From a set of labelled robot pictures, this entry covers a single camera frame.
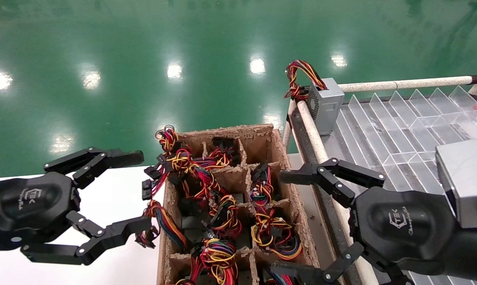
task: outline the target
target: green floor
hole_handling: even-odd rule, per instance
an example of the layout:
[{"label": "green floor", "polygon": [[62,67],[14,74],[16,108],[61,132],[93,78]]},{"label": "green floor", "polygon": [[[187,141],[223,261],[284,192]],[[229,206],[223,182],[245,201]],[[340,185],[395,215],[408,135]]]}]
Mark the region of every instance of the green floor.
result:
[{"label": "green floor", "polygon": [[338,83],[477,74],[477,1],[0,0],[0,177],[88,146],[152,162],[165,124],[283,125],[293,59]]}]

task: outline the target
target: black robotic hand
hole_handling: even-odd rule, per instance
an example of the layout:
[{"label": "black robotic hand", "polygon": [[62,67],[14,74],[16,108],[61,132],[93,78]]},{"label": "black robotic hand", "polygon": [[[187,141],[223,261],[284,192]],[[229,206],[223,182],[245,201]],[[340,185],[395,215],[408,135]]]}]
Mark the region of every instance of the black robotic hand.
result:
[{"label": "black robotic hand", "polygon": [[[336,177],[367,190],[355,197]],[[477,280],[477,229],[460,226],[445,196],[387,191],[382,188],[384,179],[381,173],[336,158],[319,165],[304,164],[300,170],[281,171],[281,182],[317,184],[349,208],[354,244],[316,275],[304,266],[283,263],[276,264],[273,270],[291,275],[298,271],[296,275],[307,284],[321,284],[321,280],[333,283],[362,256],[379,271],[388,273],[394,284],[414,284],[401,270]]]},{"label": "black robotic hand", "polygon": [[[21,247],[33,262],[91,264],[105,250],[124,245],[129,235],[148,230],[149,217],[114,222],[105,229],[80,215],[78,189],[108,168],[140,164],[141,151],[87,148],[45,164],[45,175],[0,181],[0,251]],[[65,176],[76,171],[73,179]],[[90,240],[80,247],[48,245],[71,226]]]}]

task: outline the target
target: logo on robotic hand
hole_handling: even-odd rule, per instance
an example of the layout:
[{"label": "logo on robotic hand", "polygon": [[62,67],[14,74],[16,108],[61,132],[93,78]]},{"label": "logo on robotic hand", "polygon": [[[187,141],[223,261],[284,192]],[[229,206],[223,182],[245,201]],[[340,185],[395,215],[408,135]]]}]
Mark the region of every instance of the logo on robotic hand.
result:
[{"label": "logo on robotic hand", "polygon": [[394,225],[397,229],[402,229],[403,226],[407,225],[407,218],[403,213],[399,213],[397,209],[392,209],[391,213],[388,213],[390,216],[390,224]]},{"label": "logo on robotic hand", "polygon": [[27,188],[23,189],[22,192],[20,192],[19,195],[19,211],[23,209],[24,204],[35,204],[36,199],[40,198],[42,194],[41,189],[31,189],[28,190]]},{"label": "logo on robotic hand", "polygon": [[390,224],[397,229],[402,229],[404,226],[409,224],[409,235],[413,235],[413,221],[411,219],[411,214],[406,207],[402,207],[402,210],[404,213],[399,213],[398,209],[392,209],[392,212],[388,213]]}]

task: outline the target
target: pulp cardboard tray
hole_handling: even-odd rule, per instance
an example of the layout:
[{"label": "pulp cardboard tray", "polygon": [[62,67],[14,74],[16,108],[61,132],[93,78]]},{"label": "pulp cardboard tray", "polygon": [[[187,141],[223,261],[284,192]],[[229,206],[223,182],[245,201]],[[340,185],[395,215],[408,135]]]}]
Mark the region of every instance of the pulp cardboard tray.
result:
[{"label": "pulp cardboard tray", "polygon": [[[262,163],[271,167],[272,183],[280,191],[282,199],[271,202],[271,206],[282,208],[284,216],[300,236],[303,252],[294,262],[319,267],[314,241],[307,224],[307,215],[298,195],[298,189],[293,184],[278,182],[278,173],[282,169],[291,169],[286,148],[277,129],[273,125],[252,125],[220,128],[206,131],[196,131],[179,134],[183,144],[191,147],[194,157],[205,157],[214,150],[213,137],[236,139],[240,152],[240,164],[213,170],[216,180],[230,193],[244,194],[244,203],[237,204],[239,219],[250,219],[255,213],[250,199],[251,173]],[[167,182],[164,197],[164,207],[172,215],[175,222],[181,221],[181,213],[177,208],[179,200],[173,184]],[[175,284],[187,276],[190,271],[190,254],[184,254],[162,231],[159,251],[159,266],[157,285]],[[274,253],[265,253],[255,243],[237,248],[235,261],[238,265],[240,285],[258,285],[259,272],[262,266],[280,258]],[[211,279],[201,275],[203,283],[213,284]]]}]

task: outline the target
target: white table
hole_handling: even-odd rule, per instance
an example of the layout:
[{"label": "white table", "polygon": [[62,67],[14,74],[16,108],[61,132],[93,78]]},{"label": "white table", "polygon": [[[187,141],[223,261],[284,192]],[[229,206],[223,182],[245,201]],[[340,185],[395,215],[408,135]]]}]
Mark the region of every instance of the white table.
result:
[{"label": "white table", "polygon": [[[90,186],[80,190],[80,213],[101,227],[142,215],[141,199],[145,166],[109,169]],[[32,178],[38,175],[20,178]],[[164,188],[156,195],[163,202]],[[81,245],[89,240],[73,228],[54,242]],[[152,285],[156,284],[159,239],[156,249],[144,249],[130,236],[126,245],[105,251],[90,266],[30,262],[18,249],[0,251],[0,285]]]}]

